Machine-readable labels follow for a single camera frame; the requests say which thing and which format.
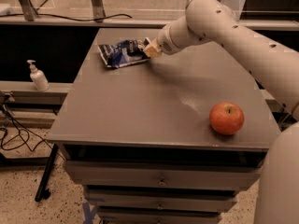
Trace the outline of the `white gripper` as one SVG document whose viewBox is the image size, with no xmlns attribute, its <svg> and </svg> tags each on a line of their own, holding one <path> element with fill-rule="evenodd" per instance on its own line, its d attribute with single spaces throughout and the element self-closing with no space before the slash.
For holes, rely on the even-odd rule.
<svg viewBox="0 0 299 224">
<path fill-rule="evenodd" d="M 157 35 L 157 41 L 150 42 L 148 37 L 144 38 L 144 53 L 150 58 L 158 58 L 162 52 L 168 55 L 175 54 L 183 50 L 182 30 L 174 23 L 167 24 Z"/>
</svg>

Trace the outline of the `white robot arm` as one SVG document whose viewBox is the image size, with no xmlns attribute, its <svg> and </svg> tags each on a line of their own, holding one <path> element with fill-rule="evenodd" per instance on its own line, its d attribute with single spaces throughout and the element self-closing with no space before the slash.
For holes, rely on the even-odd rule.
<svg viewBox="0 0 299 224">
<path fill-rule="evenodd" d="M 299 119 L 299 53 L 235 20 L 217 0 L 191 0 L 185 15 L 167 24 L 145 48 L 150 57 L 174 54 L 214 41 L 222 46 L 278 101 Z M 299 122 L 271 145 L 263 165 L 254 224 L 299 221 Z"/>
</svg>

